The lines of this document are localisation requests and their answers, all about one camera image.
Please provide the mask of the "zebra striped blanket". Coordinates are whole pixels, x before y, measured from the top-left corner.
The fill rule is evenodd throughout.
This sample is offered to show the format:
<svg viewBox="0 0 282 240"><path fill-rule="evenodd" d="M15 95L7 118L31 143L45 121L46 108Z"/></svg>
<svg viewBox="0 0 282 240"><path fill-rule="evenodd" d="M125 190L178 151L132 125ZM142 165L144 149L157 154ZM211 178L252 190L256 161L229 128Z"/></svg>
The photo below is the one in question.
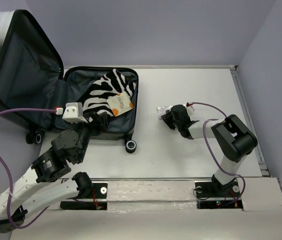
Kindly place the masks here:
<svg viewBox="0 0 282 240"><path fill-rule="evenodd" d="M83 113L95 112L99 115L106 112L111 118L115 116L107 103L107 99L126 92L132 101L136 89L136 82L128 81L118 69L114 68L93 82L78 102L82 103Z"/></svg>

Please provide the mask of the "orange white card packet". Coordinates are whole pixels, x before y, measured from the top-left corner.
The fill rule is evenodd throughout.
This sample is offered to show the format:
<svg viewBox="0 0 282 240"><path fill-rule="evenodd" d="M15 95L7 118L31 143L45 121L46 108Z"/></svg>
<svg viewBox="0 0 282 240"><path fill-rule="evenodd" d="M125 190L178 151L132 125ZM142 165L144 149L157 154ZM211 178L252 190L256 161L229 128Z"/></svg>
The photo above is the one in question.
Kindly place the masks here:
<svg viewBox="0 0 282 240"><path fill-rule="evenodd" d="M125 114L134 108L130 96L126 92L109 97L107 103L115 117Z"/></svg>

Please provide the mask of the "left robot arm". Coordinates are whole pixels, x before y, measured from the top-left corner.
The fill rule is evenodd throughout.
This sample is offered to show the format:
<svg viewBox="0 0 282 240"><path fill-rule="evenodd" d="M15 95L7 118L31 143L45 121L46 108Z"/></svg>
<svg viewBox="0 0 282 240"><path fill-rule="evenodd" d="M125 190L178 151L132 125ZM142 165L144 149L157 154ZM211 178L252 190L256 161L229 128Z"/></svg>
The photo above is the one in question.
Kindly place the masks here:
<svg viewBox="0 0 282 240"><path fill-rule="evenodd" d="M95 198L95 187L86 172L78 172L69 180L43 190L70 173L70 164L82 163L91 136L108 129L106 118L96 113L67 118L67 121L74 122L75 128L61 131L52 140L51 147L17 181L12 180L11 172L0 156L9 184L0 193L0 234L26 228L26 218L34 213L41 215L50 205L61 200Z"/></svg>

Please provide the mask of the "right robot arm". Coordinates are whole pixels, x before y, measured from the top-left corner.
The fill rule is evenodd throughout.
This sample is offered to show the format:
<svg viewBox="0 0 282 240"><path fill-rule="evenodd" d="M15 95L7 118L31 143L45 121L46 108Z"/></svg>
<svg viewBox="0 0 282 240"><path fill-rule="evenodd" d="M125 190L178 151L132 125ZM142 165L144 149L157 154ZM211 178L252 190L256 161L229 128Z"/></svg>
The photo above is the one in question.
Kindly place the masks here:
<svg viewBox="0 0 282 240"><path fill-rule="evenodd" d="M204 121L194 119L194 105L211 107L223 119ZM224 195L235 178L243 178L238 170L246 157L258 146L256 136L235 115L226 115L219 108L202 102L188 102L173 106L157 107L158 118L171 129L189 140L203 139L218 169L212 176L211 191Z"/></svg>

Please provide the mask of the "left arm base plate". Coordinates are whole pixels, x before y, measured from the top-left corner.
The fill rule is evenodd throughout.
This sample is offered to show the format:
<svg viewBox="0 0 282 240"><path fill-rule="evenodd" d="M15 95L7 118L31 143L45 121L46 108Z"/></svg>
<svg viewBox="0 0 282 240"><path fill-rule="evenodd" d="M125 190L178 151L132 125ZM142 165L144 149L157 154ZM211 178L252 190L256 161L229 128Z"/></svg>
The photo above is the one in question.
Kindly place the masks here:
<svg viewBox="0 0 282 240"><path fill-rule="evenodd" d="M65 199L60 202L59 206L62 210L73 211L105 211L107 210L107 189L108 182L94 181L94 189L86 196L78 196L76 198Z"/></svg>

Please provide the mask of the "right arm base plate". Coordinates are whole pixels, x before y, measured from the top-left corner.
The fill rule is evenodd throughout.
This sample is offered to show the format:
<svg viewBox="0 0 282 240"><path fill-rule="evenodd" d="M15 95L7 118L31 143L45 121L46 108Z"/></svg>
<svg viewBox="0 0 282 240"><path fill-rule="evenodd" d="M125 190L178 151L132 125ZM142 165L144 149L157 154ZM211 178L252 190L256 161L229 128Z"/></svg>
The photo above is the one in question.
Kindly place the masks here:
<svg viewBox="0 0 282 240"><path fill-rule="evenodd" d="M211 181L195 182L193 195L197 200L197 209L241 209L243 202L240 197L241 191L236 181L230 183L224 189L218 188Z"/></svg>

